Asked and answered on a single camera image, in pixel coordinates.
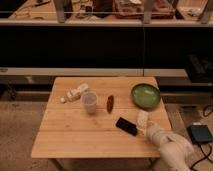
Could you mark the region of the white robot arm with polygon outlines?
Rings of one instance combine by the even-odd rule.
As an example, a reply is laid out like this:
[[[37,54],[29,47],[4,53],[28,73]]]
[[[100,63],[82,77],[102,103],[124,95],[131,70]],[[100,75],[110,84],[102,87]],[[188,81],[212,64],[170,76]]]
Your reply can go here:
[[[159,125],[148,127],[146,136],[158,149],[160,158],[172,171],[190,171],[186,159],[194,153],[194,149],[185,137],[166,131]]]

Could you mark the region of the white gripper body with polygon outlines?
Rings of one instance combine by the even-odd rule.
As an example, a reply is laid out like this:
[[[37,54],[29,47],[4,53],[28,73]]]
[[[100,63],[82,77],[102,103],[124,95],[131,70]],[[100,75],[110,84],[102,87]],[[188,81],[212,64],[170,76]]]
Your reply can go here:
[[[167,141],[165,130],[159,125],[152,125],[148,127],[146,135],[155,146],[161,146]]]

